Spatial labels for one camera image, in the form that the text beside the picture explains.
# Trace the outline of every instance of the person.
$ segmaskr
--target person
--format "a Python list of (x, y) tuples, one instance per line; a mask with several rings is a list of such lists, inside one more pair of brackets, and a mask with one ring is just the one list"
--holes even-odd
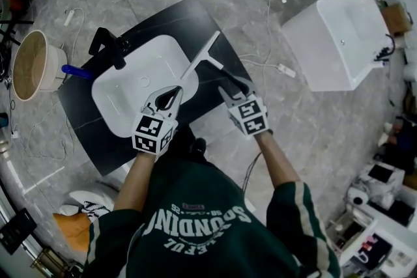
[(114, 211), (90, 227), (84, 277), (341, 277), (308, 186), (268, 131), (255, 135), (274, 186), (266, 226), (186, 127), (139, 153)]

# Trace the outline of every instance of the gray floor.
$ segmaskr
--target gray floor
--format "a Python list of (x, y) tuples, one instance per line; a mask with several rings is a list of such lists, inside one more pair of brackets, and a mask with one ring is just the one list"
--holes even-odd
[[(54, 43), (58, 46), (64, 42), (67, 55), (71, 55), (82, 15), (78, 11), (70, 28), (65, 29), (66, 11), (82, 8), (85, 24), (73, 59), (73, 64), (81, 66), (90, 57), (89, 45), (98, 27), (120, 35), (177, 1), (180, 0), (35, 0), (32, 4), (35, 24), (29, 29), (42, 29), (56, 39)], [(286, 3), (270, 0), (269, 19), (269, 0), (202, 1), (239, 55), (255, 53), (266, 57), (272, 48), (269, 63), (282, 63), (297, 73), (291, 78), (273, 68), (265, 69), (269, 121), (274, 137), (310, 185), (318, 210), (327, 222), (343, 209), (347, 186), (356, 171), (371, 159), (383, 123), (394, 119), (400, 111), (390, 106), (388, 99), (396, 106), (401, 105), (403, 58), (398, 55), (391, 67), (372, 71), (353, 92), (312, 93), (280, 29), (285, 21), (315, 0), (287, 0)], [(19, 38), (27, 31), (20, 31)], [(263, 61), (258, 57), (248, 59)], [(264, 94), (263, 69), (248, 63), (245, 66), (259, 92)], [(3, 110), (8, 112), (8, 92), (2, 87), (0, 93)], [(85, 255), (67, 246), (51, 214), (57, 212), (68, 190), (97, 180), (120, 186), (124, 171), (105, 178), (98, 174), (71, 130), (72, 146), (65, 113), (59, 104), (32, 132), (27, 147), (32, 126), (59, 100), (55, 93), (50, 93), (39, 94), (25, 103), (17, 98), (15, 101), (12, 123), (18, 124), (14, 126), (20, 131), (21, 139), (12, 140), (10, 129), (5, 131), (11, 145), (0, 161), (1, 178), (16, 205), (27, 207), (38, 223), (36, 234), (40, 239), (66, 258), (83, 262)], [(196, 135), (207, 140), (207, 158), (241, 184), (247, 166), (259, 149), (230, 123), (224, 105), (196, 121), (192, 128)], [(40, 151), (43, 156), (54, 156), (55, 160), (40, 157)], [(260, 159), (250, 179), (247, 197), (261, 221), (265, 221), (272, 190), (265, 163)]]

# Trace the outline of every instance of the sink basin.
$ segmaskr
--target sink basin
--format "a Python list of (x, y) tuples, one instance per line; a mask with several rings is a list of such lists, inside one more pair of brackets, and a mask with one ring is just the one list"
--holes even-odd
[(98, 110), (118, 137), (132, 136), (136, 113), (156, 90), (181, 86), (184, 90), (182, 104), (197, 92), (195, 71), (185, 80), (180, 79), (190, 61), (171, 36), (157, 36), (124, 59), (124, 68), (116, 70), (112, 66), (94, 81), (91, 89)]

